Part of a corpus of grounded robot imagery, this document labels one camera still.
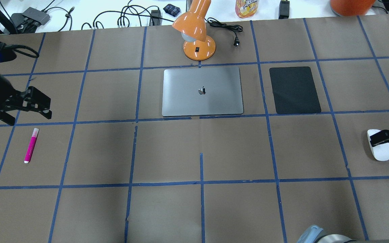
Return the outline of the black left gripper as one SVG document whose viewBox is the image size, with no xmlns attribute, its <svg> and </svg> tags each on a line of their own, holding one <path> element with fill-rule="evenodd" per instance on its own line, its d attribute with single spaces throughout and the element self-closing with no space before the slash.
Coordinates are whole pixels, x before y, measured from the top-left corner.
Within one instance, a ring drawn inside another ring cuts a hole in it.
<svg viewBox="0 0 389 243">
<path fill-rule="evenodd" d="M 16 110 L 21 105 L 21 111 L 37 112 L 46 119 L 52 118 L 50 97 L 33 86 L 29 86 L 26 91 L 20 92 L 12 86 L 8 79 L 0 74 L 0 121 L 9 126 L 14 126 L 16 119 L 7 112 Z"/>
</svg>

